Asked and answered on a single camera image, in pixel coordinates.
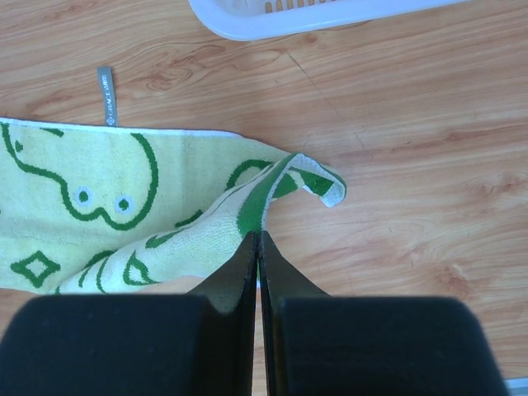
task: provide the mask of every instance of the towel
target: towel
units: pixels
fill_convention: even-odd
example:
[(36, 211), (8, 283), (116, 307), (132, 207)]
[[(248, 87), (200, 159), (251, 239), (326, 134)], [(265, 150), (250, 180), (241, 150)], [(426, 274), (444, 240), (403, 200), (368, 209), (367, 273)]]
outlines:
[(212, 130), (0, 118), (0, 287), (132, 292), (208, 276), (272, 200), (303, 187), (331, 207), (345, 182), (302, 153)]

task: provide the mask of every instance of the wood grain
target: wood grain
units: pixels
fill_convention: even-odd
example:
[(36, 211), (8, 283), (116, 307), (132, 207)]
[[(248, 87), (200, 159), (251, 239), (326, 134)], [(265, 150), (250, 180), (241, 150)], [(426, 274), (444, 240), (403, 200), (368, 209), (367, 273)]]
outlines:
[[(329, 163), (342, 205), (272, 206), (285, 256), (333, 294), (458, 297), (504, 375), (528, 375), (526, 26), (526, 0), (474, 0), (238, 43), (184, 0), (7, 0), (0, 114), (100, 125), (110, 65), (123, 126), (232, 130)], [(0, 293), (0, 328), (29, 298)]]

